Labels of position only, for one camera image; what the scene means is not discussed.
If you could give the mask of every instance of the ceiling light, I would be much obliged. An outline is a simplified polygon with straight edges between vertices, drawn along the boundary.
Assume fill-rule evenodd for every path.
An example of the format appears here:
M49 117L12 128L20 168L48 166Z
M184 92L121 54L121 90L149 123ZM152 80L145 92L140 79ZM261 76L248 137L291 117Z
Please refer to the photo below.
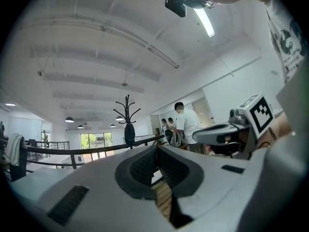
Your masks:
M67 117L65 121L68 123L74 123L74 120L72 117Z
M118 117L116 118L116 120L117 120L117 121L119 121L119 120L124 120L124 118L123 118L122 116L118 116Z
M194 11L197 13L199 19L204 25L204 28L206 29L206 32L208 33L209 38L215 35L215 32L213 30L211 21L208 18L208 15L206 14L204 9L194 9Z

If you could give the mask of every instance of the shirt with print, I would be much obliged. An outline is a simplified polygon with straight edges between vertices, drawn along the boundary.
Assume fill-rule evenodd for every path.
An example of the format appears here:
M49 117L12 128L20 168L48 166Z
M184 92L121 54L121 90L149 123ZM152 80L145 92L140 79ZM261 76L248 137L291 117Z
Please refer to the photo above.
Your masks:
M308 44L298 24L280 0L267 4L271 42L281 64L284 82L287 83L308 52Z
M178 130L184 130L184 135L188 144L196 144L192 135L200 127L201 122L196 112L193 110L185 108L180 114L178 114L176 128Z

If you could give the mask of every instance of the coat rack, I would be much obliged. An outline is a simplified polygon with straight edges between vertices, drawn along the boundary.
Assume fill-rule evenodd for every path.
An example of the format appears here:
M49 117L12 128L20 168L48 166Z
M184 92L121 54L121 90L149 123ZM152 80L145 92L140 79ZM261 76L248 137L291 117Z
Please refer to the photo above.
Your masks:
M123 107L125 108L125 116L123 114L121 114L120 112L118 112L116 109L114 109L115 112L117 112L118 114L120 114L123 118L125 118L125 122L119 122L119 124L126 124L125 127L125 142L127 145L130 146L130 148L132 149L134 143L135 143L135 130L134 130L134 126L132 125L133 123L135 123L136 121L131 122L131 118L133 115L135 115L139 110L136 110L131 116L130 116L130 112L129 112L129 107L130 105L135 104L135 102L131 103L130 105L128 105L129 103L129 95L126 96L126 105L123 105Z

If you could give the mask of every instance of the window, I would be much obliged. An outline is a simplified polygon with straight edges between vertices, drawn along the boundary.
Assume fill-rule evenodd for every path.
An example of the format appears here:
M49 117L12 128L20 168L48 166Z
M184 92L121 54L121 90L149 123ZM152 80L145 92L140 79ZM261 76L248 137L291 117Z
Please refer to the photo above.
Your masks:
M95 149L112 146L112 133L95 133L95 134L81 134L81 148ZM92 153L83 155L84 163L97 160L99 158L109 157L114 154L114 151Z

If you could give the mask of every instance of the towel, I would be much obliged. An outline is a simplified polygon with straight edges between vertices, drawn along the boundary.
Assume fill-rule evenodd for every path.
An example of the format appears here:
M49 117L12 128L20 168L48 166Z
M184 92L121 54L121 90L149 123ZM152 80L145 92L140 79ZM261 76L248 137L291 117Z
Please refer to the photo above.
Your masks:
M19 135L17 133L10 135L8 144L4 151L7 161L14 166L19 166L20 140L23 140L25 142L22 135Z

